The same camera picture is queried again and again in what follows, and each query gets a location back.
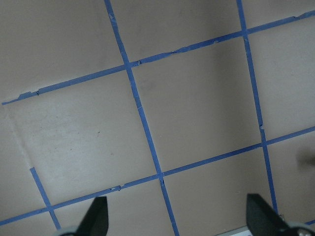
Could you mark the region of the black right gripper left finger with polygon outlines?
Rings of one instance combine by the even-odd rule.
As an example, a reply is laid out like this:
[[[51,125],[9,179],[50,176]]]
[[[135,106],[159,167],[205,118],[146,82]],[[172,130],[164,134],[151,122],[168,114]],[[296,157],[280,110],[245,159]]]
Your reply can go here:
[[[96,197],[78,226],[75,236],[106,236],[109,229],[107,197]]]

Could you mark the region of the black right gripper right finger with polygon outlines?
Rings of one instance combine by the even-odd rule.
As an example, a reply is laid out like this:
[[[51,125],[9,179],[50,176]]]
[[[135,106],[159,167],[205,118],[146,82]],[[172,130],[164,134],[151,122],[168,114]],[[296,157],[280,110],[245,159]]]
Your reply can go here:
[[[290,229],[259,194],[248,194],[246,224],[253,236],[284,236]]]

